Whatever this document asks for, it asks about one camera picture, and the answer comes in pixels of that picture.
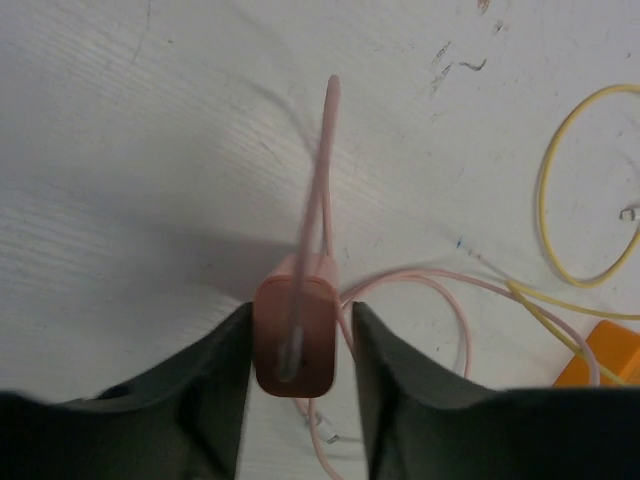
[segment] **coiled pink cable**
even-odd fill
[[[327,86],[327,96],[325,99],[324,113],[323,113],[323,121],[322,121],[322,133],[320,136],[320,142],[318,144],[318,154],[316,158],[316,165],[314,176],[311,182],[311,190],[309,193],[309,200],[307,203],[307,211],[305,214],[303,227],[300,232],[300,242],[298,245],[298,256],[296,259],[296,267],[294,269],[294,277],[293,277],[293,286],[292,286],[292,307],[291,307],[291,325],[297,325],[297,304],[299,301],[299,293],[302,289],[302,282],[304,280],[304,276],[306,274],[306,265],[308,263],[307,259],[310,253],[311,248],[311,238],[313,236],[313,225],[315,221],[315,216],[317,213],[317,209],[319,208],[319,204],[322,207],[323,213],[323,226],[324,226],[324,243],[327,255],[333,257],[333,230],[331,225],[331,206],[329,201],[329,160],[331,149],[333,147],[333,141],[335,137],[335,128],[337,121],[337,112],[338,112],[338,102],[340,98],[340,82],[338,77],[333,75],[329,78],[329,83]],[[464,376],[468,378],[469,370],[471,367],[471,334],[469,331],[469,323],[467,318],[462,311],[462,307],[453,297],[453,295],[441,284],[434,281],[430,277],[445,277],[451,278],[454,280],[458,280],[461,282],[469,283],[471,285],[476,285],[478,287],[484,288],[486,290],[490,290],[494,293],[502,295],[503,297],[509,298],[511,300],[517,301],[517,299],[506,289],[497,287],[483,280],[478,280],[476,278],[461,275],[458,273],[449,272],[446,270],[438,270],[438,269],[403,269],[395,272],[385,273],[379,275],[371,280],[367,280],[366,282],[357,285],[343,295],[341,295],[341,305],[342,312],[338,317],[338,324],[340,325],[340,329],[342,330],[342,334],[344,339],[353,355],[353,338],[351,336],[351,331],[347,326],[347,322],[345,320],[345,313],[348,312],[351,304],[370,292],[372,289],[385,284],[392,282],[418,282],[422,283],[428,287],[434,288],[437,290],[451,305],[453,308],[458,321],[460,322],[460,327],[464,334],[465,341],[465,365],[464,365]],[[564,330],[575,342],[578,344],[583,354],[585,355],[587,364],[589,366],[590,372],[590,383],[593,385],[598,385],[600,381],[600,373],[598,370],[598,363],[593,354],[593,351],[587,343],[582,339],[582,337],[569,325],[567,325],[564,321],[562,321],[557,316],[553,315],[551,312],[539,307],[536,307],[540,310],[540,312],[547,317],[551,322],[555,323],[558,327]],[[296,399],[296,402],[299,405],[302,404],[301,399]],[[315,400],[308,400],[307,411],[309,414],[309,426],[311,430],[311,441],[313,443],[313,448],[316,452],[320,465],[324,468],[325,472],[331,477],[333,480],[343,480],[343,478],[333,469],[329,460],[327,459],[326,454],[322,449],[322,440],[318,435],[316,422],[313,420],[316,418],[316,409],[315,409]]]

